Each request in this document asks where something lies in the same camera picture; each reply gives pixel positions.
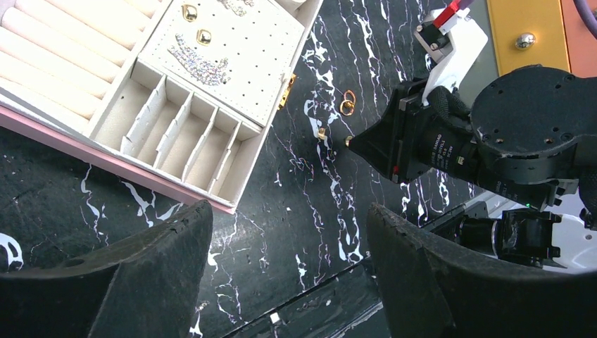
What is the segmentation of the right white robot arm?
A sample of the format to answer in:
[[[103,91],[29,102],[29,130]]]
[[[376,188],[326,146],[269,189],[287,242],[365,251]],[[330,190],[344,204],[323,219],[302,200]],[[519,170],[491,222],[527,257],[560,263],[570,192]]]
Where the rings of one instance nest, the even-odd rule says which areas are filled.
[[[402,83],[348,149],[398,184],[431,169],[518,204],[497,219],[463,216],[444,236],[503,261],[596,269],[596,79],[530,65],[471,106],[430,79]]]

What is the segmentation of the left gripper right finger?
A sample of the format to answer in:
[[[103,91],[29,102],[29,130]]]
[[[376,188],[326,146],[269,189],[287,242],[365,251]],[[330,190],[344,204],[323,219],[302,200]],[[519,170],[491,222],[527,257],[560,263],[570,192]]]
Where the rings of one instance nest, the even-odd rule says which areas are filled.
[[[596,274],[500,261],[379,204],[367,238],[393,337],[595,337]]]

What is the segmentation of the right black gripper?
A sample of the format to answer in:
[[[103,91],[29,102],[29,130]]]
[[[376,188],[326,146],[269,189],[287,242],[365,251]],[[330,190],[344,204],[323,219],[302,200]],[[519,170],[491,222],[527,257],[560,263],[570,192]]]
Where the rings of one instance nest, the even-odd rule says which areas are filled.
[[[399,100],[382,118],[355,136],[348,149],[393,183],[409,183],[434,168],[461,180],[475,180],[480,157],[470,109],[456,89],[434,88],[422,102],[427,81],[398,86]]]

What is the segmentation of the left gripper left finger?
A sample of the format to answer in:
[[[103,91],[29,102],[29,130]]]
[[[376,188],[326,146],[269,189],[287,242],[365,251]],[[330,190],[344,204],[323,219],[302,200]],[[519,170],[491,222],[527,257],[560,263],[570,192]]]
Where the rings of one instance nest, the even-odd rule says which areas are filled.
[[[213,233],[200,201],[54,268],[1,275],[2,337],[187,337]]]

